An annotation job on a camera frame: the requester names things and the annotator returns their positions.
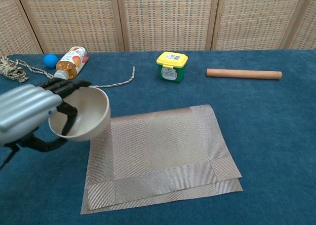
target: wooden dowel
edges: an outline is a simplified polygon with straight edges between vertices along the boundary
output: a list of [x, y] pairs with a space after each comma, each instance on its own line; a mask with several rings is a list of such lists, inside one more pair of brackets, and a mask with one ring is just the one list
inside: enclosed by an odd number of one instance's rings
[[206, 69], [206, 76], [207, 77], [227, 77], [227, 78], [281, 79], [282, 72]]

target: woven panel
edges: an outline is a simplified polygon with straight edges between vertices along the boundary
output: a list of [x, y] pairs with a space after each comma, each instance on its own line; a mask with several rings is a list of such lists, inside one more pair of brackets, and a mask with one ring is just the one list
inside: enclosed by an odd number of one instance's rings
[[123, 0], [129, 50], [205, 50], [211, 1]]
[[0, 0], [0, 55], [38, 53], [14, 0]]
[[224, 0], [216, 49], [278, 49], [298, 0]]
[[111, 0], [25, 1], [44, 51], [64, 53], [75, 45], [89, 52], [118, 51]]
[[316, 49], [316, 0], [308, 7], [291, 49]]

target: small blue ball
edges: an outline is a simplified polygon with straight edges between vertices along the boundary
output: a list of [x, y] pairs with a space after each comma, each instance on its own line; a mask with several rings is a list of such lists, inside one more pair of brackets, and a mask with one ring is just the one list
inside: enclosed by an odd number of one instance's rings
[[58, 57], [54, 54], [47, 54], [44, 57], [44, 64], [47, 68], [56, 68], [56, 64], [59, 61]]

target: plastic bottle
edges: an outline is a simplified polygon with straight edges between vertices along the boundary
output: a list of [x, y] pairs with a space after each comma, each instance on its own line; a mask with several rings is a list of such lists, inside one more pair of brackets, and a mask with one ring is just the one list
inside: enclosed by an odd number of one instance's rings
[[89, 55], [84, 47], [74, 46], [57, 62], [54, 76], [63, 79], [75, 78], [88, 59]]

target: robotic hand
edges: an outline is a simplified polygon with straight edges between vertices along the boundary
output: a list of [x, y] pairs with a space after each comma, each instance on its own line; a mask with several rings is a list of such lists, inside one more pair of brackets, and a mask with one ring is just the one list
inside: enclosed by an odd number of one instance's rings
[[67, 115], [62, 135], [67, 135], [77, 117], [77, 109], [63, 101], [80, 87], [88, 87], [84, 80], [63, 80], [54, 78], [37, 86], [26, 84], [0, 95], [0, 147], [9, 147], [11, 154], [0, 169], [8, 163], [20, 147], [28, 147], [41, 152], [62, 146], [67, 140], [57, 138], [44, 142], [34, 135], [34, 131], [56, 112]]

